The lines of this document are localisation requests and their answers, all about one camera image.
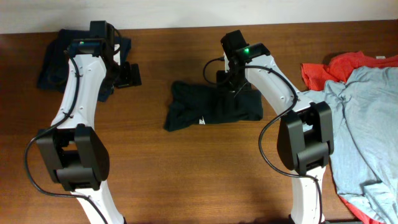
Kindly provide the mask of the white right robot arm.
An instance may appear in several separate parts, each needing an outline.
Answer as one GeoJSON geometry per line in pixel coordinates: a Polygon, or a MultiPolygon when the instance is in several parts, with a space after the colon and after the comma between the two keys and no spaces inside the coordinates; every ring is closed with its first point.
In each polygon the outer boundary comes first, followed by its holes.
{"type": "Polygon", "coordinates": [[[227,71],[243,76],[272,106],[279,124],[277,151],[286,171],[271,168],[292,179],[291,223],[324,223],[322,181],[333,153],[331,109],[316,103],[298,90],[281,72],[263,44],[222,45],[227,71]]]}

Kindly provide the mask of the dark green t-shirt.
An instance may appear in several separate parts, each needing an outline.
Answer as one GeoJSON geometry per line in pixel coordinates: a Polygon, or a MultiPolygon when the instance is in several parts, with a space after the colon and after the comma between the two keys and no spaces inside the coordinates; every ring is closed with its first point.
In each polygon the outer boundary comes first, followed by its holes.
{"type": "Polygon", "coordinates": [[[261,92],[247,87],[235,93],[202,84],[173,82],[164,129],[172,132],[193,124],[260,121],[264,115],[261,92]]]}

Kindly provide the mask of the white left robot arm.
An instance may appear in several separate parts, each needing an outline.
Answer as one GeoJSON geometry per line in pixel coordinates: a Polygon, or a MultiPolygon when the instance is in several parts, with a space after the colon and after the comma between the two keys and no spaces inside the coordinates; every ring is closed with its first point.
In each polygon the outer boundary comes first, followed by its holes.
{"type": "Polygon", "coordinates": [[[108,187],[109,154],[95,132],[99,92],[113,87],[120,59],[114,42],[104,37],[73,40],[65,53],[68,76],[61,105],[50,127],[31,140],[64,193],[33,186],[48,196],[77,199],[91,223],[125,223],[108,187]]]}

